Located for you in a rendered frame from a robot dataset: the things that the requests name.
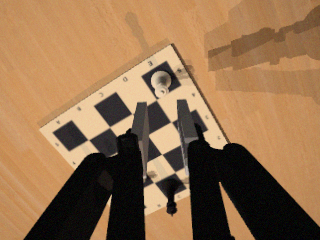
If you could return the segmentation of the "black and white chessboard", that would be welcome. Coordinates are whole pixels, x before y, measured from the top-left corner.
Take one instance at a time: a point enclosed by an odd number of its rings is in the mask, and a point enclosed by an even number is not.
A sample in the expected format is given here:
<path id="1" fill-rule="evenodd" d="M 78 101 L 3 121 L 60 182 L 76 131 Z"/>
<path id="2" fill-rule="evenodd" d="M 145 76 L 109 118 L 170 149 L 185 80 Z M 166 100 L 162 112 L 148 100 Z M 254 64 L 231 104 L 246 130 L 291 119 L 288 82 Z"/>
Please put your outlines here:
<path id="1" fill-rule="evenodd" d="M 151 84 L 159 70 L 171 77 L 168 95 L 159 98 Z M 228 144 L 171 44 L 93 92 L 39 131 L 76 169 L 91 153 L 117 154 L 116 137 L 132 128 L 137 102 L 147 101 L 149 146 L 144 182 L 145 216 L 166 206 L 162 183 L 178 183 L 175 202 L 189 196 L 177 120 L 177 99 L 187 99 L 194 123 L 212 148 Z"/>

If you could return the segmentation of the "black chess piece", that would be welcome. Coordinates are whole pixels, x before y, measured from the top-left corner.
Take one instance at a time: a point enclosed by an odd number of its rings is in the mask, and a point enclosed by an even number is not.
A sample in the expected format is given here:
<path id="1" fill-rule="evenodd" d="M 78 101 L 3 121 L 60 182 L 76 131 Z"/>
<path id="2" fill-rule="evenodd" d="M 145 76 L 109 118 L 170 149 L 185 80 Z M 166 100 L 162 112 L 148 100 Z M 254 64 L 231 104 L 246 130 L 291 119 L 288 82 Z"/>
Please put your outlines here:
<path id="1" fill-rule="evenodd" d="M 177 204 L 174 201 L 174 196 L 175 191 L 178 189 L 178 183 L 174 179 L 167 179 L 162 183 L 162 189 L 167 193 L 168 202 L 166 203 L 166 212 L 173 217 L 173 214 L 177 212 Z"/>

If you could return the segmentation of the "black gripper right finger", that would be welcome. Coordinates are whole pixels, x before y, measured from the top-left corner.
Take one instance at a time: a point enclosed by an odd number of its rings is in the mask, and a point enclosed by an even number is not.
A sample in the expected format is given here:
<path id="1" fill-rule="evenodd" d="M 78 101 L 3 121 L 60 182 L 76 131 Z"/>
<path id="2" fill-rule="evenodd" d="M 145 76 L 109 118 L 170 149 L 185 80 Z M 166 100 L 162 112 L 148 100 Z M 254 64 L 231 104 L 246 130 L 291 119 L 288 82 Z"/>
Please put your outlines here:
<path id="1" fill-rule="evenodd" d="M 235 240 L 219 182 L 255 240 L 320 240 L 317 223 L 244 146 L 210 147 L 186 99 L 177 99 L 177 120 L 193 240 Z"/>

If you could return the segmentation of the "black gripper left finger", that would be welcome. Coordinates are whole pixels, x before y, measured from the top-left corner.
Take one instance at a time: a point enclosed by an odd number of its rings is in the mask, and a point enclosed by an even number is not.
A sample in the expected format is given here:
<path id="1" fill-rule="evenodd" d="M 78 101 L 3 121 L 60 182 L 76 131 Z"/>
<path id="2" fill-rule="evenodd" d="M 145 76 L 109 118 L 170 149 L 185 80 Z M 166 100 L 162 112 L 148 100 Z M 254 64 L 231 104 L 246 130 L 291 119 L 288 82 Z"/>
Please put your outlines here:
<path id="1" fill-rule="evenodd" d="M 116 143 L 116 155 L 82 160 L 23 240 L 90 240 L 110 197 L 106 240 L 146 240 L 147 102 L 137 102 L 132 128 Z"/>

